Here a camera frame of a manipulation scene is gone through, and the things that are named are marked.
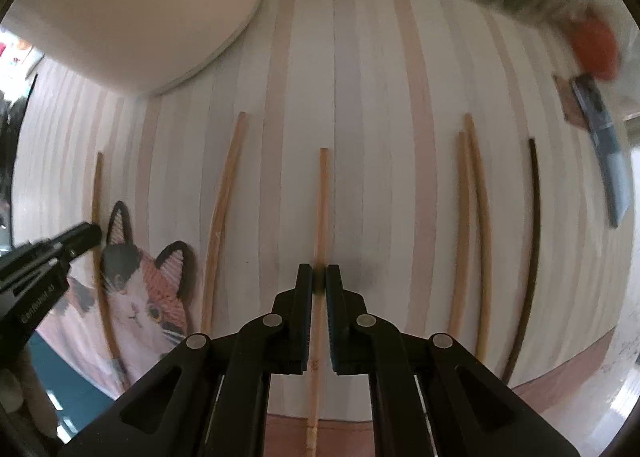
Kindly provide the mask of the wooden chopstick green tip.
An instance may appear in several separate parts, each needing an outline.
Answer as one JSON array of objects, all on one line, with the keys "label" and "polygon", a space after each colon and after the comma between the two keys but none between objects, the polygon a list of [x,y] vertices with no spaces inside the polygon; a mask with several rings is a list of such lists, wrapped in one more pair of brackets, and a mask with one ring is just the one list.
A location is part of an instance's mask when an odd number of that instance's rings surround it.
[{"label": "wooden chopstick green tip", "polygon": [[471,162],[477,197],[477,217],[480,225],[480,317],[478,318],[475,357],[486,362],[492,306],[492,231],[490,203],[486,181],[485,164],[480,152],[473,116],[466,113],[464,128],[469,139]]}]

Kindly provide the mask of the wooden chopstick pair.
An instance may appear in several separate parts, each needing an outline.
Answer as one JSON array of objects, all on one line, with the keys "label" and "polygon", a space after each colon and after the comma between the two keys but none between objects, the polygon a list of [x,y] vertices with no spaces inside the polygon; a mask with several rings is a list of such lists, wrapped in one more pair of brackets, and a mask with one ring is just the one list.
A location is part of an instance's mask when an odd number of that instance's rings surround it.
[{"label": "wooden chopstick pair", "polygon": [[207,252],[203,274],[203,299],[201,307],[201,332],[210,333],[214,324],[215,293],[218,281],[218,269],[222,245],[224,244],[224,227],[231,200],[236,170],[242,152],[242,145],[247,129],[247,113],[241,112],[236,118],[232,138],[229,144],[224,169],[222,169],[218,195],[216,198],[212,220],[210,220]]}]

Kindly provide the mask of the dark chopstick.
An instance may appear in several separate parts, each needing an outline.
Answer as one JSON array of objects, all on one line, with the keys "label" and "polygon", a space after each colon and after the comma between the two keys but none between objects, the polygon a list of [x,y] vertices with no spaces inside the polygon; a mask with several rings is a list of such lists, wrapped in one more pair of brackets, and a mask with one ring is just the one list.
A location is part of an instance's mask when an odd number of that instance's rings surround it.
[{"label": "dark chopstick", "polygon": [[520,357],[527,327],[529,324],[530,314],[532,314],[533,302],[537,286],[538,264],[540,255],[540,234],[541,234],[541,192],[539,177],[539,162],[537,155],[536,141],[531,136],[528,139],[530,173],[532,173],[532,237],[530,237],[530,250],[528,257],[528,269],[525,295],[522,304],[520,319],[518,320],[518,329],[513,339],[512,347],[509,352],[506,366],[502,373],[501,380],[505,385],[509,385],[513,376],[518,358]]}]

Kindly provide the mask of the blue kitchen cabinet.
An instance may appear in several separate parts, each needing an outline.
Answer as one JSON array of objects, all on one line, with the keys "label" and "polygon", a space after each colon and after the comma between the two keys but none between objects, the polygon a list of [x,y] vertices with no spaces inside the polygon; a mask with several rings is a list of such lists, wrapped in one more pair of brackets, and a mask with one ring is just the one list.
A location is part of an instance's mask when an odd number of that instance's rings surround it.
[{"label": "blue kitchen cabinet", "polygon": [[107,411],[114,399],[81,377],[38,333],[32,335],[28,346],[32,364],[58,416],[58,437],[68,443]]}]

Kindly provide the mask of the cream cylindrical utensil holder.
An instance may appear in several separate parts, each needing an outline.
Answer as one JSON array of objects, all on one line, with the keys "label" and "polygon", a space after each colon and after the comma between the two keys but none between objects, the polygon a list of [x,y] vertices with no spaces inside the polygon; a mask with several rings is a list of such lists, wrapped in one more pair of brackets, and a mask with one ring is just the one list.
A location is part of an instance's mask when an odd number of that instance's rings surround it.
[{"label": "cream cylindrical utensil holder", "polygon": [[260,0],[14,0],[2,24],[104,87],[162,92],[207,66]]}]

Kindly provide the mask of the striped cat table mat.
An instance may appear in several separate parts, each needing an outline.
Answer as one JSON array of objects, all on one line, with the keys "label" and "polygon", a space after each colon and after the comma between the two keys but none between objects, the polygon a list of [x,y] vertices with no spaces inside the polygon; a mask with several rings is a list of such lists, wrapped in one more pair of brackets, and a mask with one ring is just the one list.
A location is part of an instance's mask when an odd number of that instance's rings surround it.
[{"label": "striped cat table mat", "polygon": [[44,60],[18,137],[17,243],[92,217],[130,379],[336,264],[404,333],[453,330],[510,386],[610,342],[634,219],[608,221],[563,113],[565,36],[469,0],[262,0],[201,73],[125,98]]}]

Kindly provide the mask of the blue smartphone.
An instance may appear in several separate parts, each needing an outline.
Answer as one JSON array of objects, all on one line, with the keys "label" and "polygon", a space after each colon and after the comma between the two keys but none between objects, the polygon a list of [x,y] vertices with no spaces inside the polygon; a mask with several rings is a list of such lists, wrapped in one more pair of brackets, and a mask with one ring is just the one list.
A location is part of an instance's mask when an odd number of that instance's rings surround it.
[{"label": "blue smartphone", "polygon": [[614,120],[604,104],[603,96],[589,74],[570,81],[576,102],[586,118],[591,142],[596,153],[605,190],[608,220],[613,229],[622,224],[631,204],[631,186],[627,162],[620,146]]}]

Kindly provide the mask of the brown card under phone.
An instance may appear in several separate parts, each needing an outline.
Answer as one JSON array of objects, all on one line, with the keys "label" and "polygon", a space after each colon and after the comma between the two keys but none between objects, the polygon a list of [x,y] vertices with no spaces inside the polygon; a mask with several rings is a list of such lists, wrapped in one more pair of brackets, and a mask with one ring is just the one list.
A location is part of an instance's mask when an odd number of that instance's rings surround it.
[{"label": "brown card under phone", "polygon": [[556,90],[558,90],[559,93],[559,99],[561,102],[565,121],[573,127],[576,127],[580,130],[588,131],[588,122],[586,120],[584,112],[578,105],[574,91],[570,86],[570,81],[558,76],[557,74],[553,75],[553,81]]}]

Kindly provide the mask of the red tomato in bag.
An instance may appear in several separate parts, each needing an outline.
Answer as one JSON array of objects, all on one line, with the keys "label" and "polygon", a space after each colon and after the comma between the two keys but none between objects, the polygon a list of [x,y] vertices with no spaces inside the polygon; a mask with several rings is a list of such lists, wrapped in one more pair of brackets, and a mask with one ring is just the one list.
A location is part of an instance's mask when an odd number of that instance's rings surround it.
[{"label": "red tomato in bag", "polygon": [[620,51],[606,21],[588,16],[572,28],[568,40],[585,73],[603,81],[613,81],[617,77]]}]

